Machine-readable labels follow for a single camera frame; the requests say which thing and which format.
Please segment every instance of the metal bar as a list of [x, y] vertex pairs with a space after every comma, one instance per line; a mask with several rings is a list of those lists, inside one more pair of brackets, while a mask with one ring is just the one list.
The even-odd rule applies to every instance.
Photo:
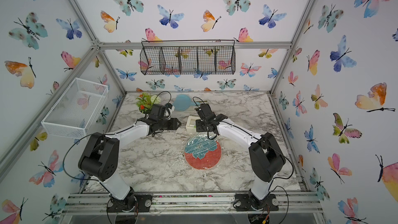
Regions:
[[80, 7], [77, 0], [67, 0], [73, 12], [77, 16], [79, 23], [82, 25], [83, 29], [87, 32], [92, 44], [98, 45], [99, 40], [95, 35], [93, 29], [91, 28], [86, 16], [84, 15], [82, 8]]
[[284, 72], [284, 70], [286, 68], [286, 64], [289, 61], [289, 58], [291, 57], [291, 55], [293, 54], [294, 47], [296, 47], [296, 45], [299, 42], [299, 38], [301, 36], [301, 33], [302, 33], [303, 28], [304, 28], [305, 22], [307, 21], [308, 17], [310, 16], [311, 11], [312, 11], [315, 3], [316, 3], [316, 0], [308, 0], [307, 1], [307, 4], [305, 6], [305, 10], [304, 10], [304, 12], [301, 15], [300, 22], [297, 25], [295, 34], [293, 35], [293, 39], [292, 39], [292, 42], [291, 42], [292, 43], [292, 45], [291, 45], [292, 48], [286, 53], [285, 58], [283, 58], [283, 62], [282, 62], [281, 66], [279, 67], [279, 70], [278, 70], [279, 71], [278, 75], [276, 76], [276, 79], [275, 79], [275, 81], [272, 84], [271, 93], [274, 93], [276, 87], [278, 86], [278, 84], [279, 84], [279, 82], [280, 82], [280, 80], [282, 78], [282, 74], [283, 74], [283, 72]]
[[[237, 42], [235, 49], [265, 49], [265, 48], [282, 48], [289, 49], [291, 42]], [[145, 47], [187, 47], [187, 46], [232, 46], [222, 42], [208, 41], [170, 41], [170, 42], [148, 42]], [[105, 42], [100, 44], [103, 50], [120, 50], [120, 49], [142, 49], [140, 42]]]
[[0, 183], [3, 181], [7, 173], [12, 169], [17, 159], [23, 154], [26, 148], [29, 146], [32, 137], [37, 132], [37, 129], [41, 127], [41, 121], [47, 115], [48, 111], [57, 102], [59, 97], [63, 94], [69, 84], [75, 77], [82, 75], [84, 70], [92, 61], [93, 57], [98, 53], [95, 48], [90, 48], [83, 56], [81, 62], [72, 70], [70, 75], [65, 79], [61, 86], [55, 91], [52, 97], [43, 104], [43, 106], [37, 111], [37, 114], [33, 117], [32, 122], [21, 132], [10, 147], [4, 152], [5, 156], [0, 160]]
[[105, 51], [104, 50], [100, 50], [100, 55], [101, 55], [102, 61], [104, 62], [105, 67], [110, 72], [110, 75], [112, 76], [112, 78], [115, 80], [115, 82], [117, 84], [117, 87], [122, 92], [122, 94], [125, 94], [126, 93], [126, 89], [123, 87], [121, 79], [116, 74], [116, 69], [113, 67], [112, 63], [109, 61], [109, 58], [106, 55]]

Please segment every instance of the marble table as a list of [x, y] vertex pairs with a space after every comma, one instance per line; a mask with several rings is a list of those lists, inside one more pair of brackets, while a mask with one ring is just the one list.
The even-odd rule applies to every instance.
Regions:
[[[274, 112], [265, 92], [174, 92], [191, 98], [197, 96], [208, 101], [216, 114], [225, 114], [236, 124], [258, 133], [272, 133], [281, 150], [287, 156], [286, 144], [276, 122]], [[138, 111], [135, 98], [140, 93], [128, 93], [115, 120], [112, 130], [118, 130], [135, 123], [144, 115]], [[162, 93], [162, 104], [169, 95]], [[247, 149], [224, 138], [220, 141], [222, 156], [218, 164], [208, 170], [197, 170], [188, 165], [184, 158], [184, 147], [192, 137], [185, 125], [188, 116], [197, 116], [194, 107], [186, 111], [174, 111], [182, 125], [176, 131], [164, 131], [155, 137], [147, 136], [123, 147], [119, 152], [117, 171], [135, 191], [247, 191], [254, 181], [250, 156]], [[289, 162], [278, 173], [288, 177], [292, 167]], [[288, 180], [276, 179], [272, 189], [280, 185], [286, 190], [300, 190], [296, 175]], [[90, 181], [85, 192], [105, 192], [101, 185]]]

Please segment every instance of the black cable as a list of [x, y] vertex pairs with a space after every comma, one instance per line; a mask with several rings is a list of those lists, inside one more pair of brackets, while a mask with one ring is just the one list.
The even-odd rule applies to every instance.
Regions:
[[287, 197], [287, 209], [286, 209], [286, 213], [285, 213], [285, 216], [283, 217], [283, 219], [278, 223], [278, 224], [281, 224], [282, 223], [282, 221], [284, 221], [284, 219], [286, 218], [286, 216], [287, 216], [287, 212], [289, 211], [289, 195], [287, 194], [287, 192], [286, 192], [286, 190], [282, 187], [282, 186], [276, 186], [271, 192], [273, 192], [277, 187], [279, 187], [279, 188], [281, 188], [281, 189], [283, 189], [283, 191], [285, 192], [285, 194], [286, 194], [286, 197]]

